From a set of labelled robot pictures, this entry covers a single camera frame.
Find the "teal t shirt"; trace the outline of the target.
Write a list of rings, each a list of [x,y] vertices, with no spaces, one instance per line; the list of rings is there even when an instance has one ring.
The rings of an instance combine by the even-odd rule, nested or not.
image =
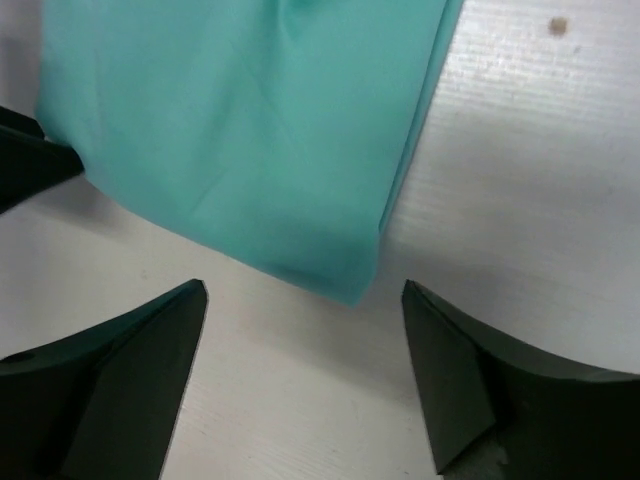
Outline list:
[[[37,118],[124,208],[354,304],[458,1],[47,1]]]

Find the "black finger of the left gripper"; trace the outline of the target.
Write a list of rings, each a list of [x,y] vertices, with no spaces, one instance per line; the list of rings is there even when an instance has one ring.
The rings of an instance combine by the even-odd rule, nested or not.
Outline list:
[[[5,107],[1,107],[0,168],[2,214],[84,172],[72,148],[48,141],[35,119]]]

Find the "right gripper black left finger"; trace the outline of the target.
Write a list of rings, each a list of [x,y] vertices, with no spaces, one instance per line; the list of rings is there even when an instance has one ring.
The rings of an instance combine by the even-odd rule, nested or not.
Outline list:
[[[4,479],[161,477],[208,295],[190,280],[1,361]]]

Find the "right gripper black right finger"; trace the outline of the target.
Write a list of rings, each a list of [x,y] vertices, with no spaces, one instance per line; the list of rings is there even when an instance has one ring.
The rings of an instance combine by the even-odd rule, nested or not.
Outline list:
[[[436,472],[446,479],[635,479],[639,378],[544,351],[414,281],[402,294]]]

